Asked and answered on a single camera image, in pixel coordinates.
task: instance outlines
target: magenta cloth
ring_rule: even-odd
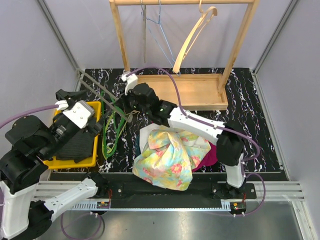
[[[193,173],[195,171],[197,171],[199,168],[201,168],[202,166],[212,166],[213,164],[218,162],[217,147],[215,145],[213,145],[211,142],[209,142],[209,143],[211,146],[211,150],[205,155],[205,157],[202,159],[200,164],[195,169],[192,169]]]

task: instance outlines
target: wooden tray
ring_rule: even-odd
[[[182,74],[174,75],[182,106],[186,110],[226,110],[228,100],[225,88],[218,93],[221,74]],[[177,93],[167,75],[138,75],[138,83],[146,83],[153,88],[161,100],[178,105]]]

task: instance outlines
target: yellow crate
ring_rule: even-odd
[[[88,101],[87,104],[94,109],[94,117],[96,121],[99,121],[101,117],[101,103],[99,101]],[[52,161],[45,160],[43,163],[49,167],[49,169],[69,169],[69,168],[87,168],[94,167],[97,159],[97,147],[98,136],[94,138],[93,153],[91,157],[87,157],[79,163],[75,163],[74,160],[59,160],[55,156]]]

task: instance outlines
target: green cord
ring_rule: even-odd
[[[121,108],[114,106],[118,111],[120,111],[121,113],[125,114]],[[104,109],[104,102],[101,100],[101,110],[104,113],[105,109]],[[111,122],[111,119],[113,118],[113,127],[115,129],[116,135],[115,135],[115,141],[114,144],[112,146],[112,148],[107,146],[107,131]],[[125,127],[126,127],[127,121],[121,117],[120,123],[118,124],[118,127],[116,125],[116,112],[112,111],[111,116],[109,117],[107,123],[103,123],[103,139],[102,139],[102,155],[104,157],[105,160],[107,160],[107,158],[111,157],[116,149],[117,149],[117,144],[118,144],[118,140],[120,135],[122,134],[122,132],[124,131]]]

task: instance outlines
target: wooden hanger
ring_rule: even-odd
[[[180,52],[178,54],[178,57],[175,60],[175,64],[173,66],[173,72],[174,73],[178,73],[180,71],[180,66],[182,61],[185,59],[185,57],[188,55],[190,49],[192,48],[192,46],[194,45],[195,41],[197,40],[199,34],[201,33],[201,31],[204,29],[204,27],[211,21],[211,19],[214,16],[218,15],[218,10],[217,8],[215,8],[214,6],[209,7],[205,12],[203,11],[203,9],[201,8],[201,3],[202,0],[200,0],[199,3],[199,12],[202,13],[201,17],[199,18],[199,20],[196,22],[196,24],[194,25],[193,29],[191,30],[191,32],[189,33],[188,37],[186,38],[186,40],[184,41],[184,44],[182,45]],[[197,35],[194,37],[192,43],[190,44],[191,39],[193,38],[195,32],[200,29],[197,33]]]

